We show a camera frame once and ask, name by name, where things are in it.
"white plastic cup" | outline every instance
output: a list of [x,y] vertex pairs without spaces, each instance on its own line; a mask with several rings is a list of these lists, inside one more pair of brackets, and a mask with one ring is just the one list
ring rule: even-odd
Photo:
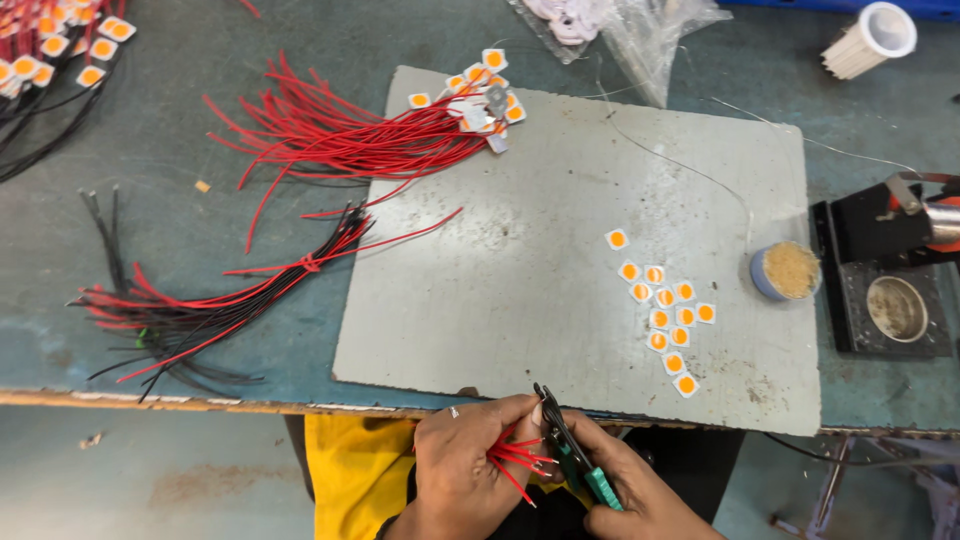
[[887,59],[905,57],[916,47],[917,27],[910,15],[889,2],[874,2],[821,56],[834,77],[849,80]]

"hand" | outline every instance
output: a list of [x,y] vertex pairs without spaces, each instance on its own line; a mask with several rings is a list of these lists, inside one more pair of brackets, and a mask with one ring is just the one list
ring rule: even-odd
[[[482,404],[445,408],[420,422],[417,449],[417,498],[387,530],[385,540],[487,538],[521,500],[520,492],[487,459],[487,450],[517,422],[514,439],[540,437],[540,398],[516,395]],[[540,452],[540,443],[527,447]],[[530,471],[501,465],[523,487]]]
[[580,411],[565,410],[564,421],[623,505],[622,512],[604,504],[594,506],[584,519],[587,532],[600,540],[723,539],[626,443],[607,435]]

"wooden edge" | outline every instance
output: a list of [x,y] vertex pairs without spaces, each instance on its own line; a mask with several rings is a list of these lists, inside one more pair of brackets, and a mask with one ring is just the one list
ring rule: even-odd
[[[410,407],[391,407],[380,405],[339,405],[339,404],[303,404],[272,401],[228,400],[219,398],[191,398],[179,396],[148,396],[139,404],[140,396],[133,394],[111,394],[107,392],[78,392],[59,390],[5,390],[0,389],[0,405],[48,405],[80,406],[99,408],[138,408],[160,410],[223,410],[228,412],[259,412],[269,414],[347,414],[375,418],[419,419],[433,410]],[[679,420],[657,420],[641,418],[611,418],[609,416],[591,416],[601,426],[622,426],[624,428],[681,428],[692,430],[726,430],[720,426],[702,426]],[[822,435],[854,435],[859,437],[897,437],[913,439],[957,439],[960,430],[918,430],[914,428],[851,428],[844,426],[824,426],[818,430]]]

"plastic bag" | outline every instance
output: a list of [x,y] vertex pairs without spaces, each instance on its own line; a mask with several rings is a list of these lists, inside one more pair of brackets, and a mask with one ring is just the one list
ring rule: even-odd
[[[520,17],[533,29],[546,48],[563,63],[580,58],[584,49],[596,37],[601,21],[607,16],[609,0],[507,0]],[[564,23],[579,27],[573,30],[566,43],[557,39],[555,29],[563,34]]]
[[602,32],[607,46],[640,95],[660,109],[666,109],[670,69],[680,38],[733,18],[712,0],[606,2]]

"concrete floor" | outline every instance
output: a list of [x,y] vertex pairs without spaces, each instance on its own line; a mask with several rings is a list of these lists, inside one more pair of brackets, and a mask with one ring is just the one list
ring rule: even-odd
[[[81,450],[97,432],[100,444]],[[5,539],[313,535],[313,506],[278,416],[2,406],[0,433]],[[818,452],[829,447],[822,440],[823,449],[821,439],[791,439]],[[788,538],[766,520],[777,512],[805,524],[825,472],[751,433],[714,524],[730,538]],[[849,471],[844,482],[831,540],[930,536],[926,494],[903,471]]]

